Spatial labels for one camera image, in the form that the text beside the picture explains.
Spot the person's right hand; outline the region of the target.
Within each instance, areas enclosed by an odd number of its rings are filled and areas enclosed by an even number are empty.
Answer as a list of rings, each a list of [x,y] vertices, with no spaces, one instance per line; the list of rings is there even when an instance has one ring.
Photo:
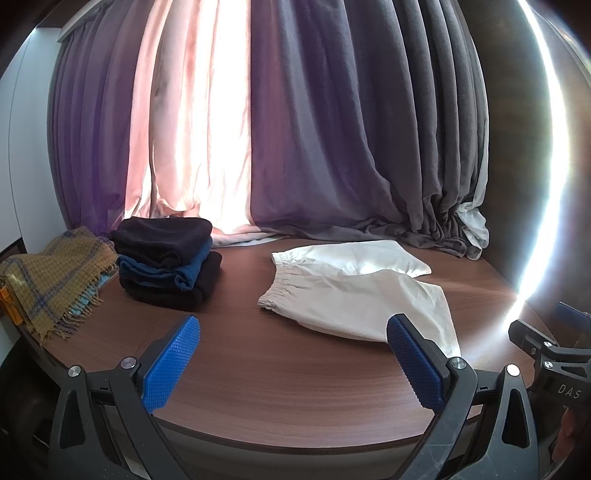
[[[574,451],[577,451],[577,459],[588,460],[590,458],[590,444],[585,444],[583,441],[583,427],[589,420],[589,408],[567,408],[565,410],[552,453],[554,462],[567,460]]]

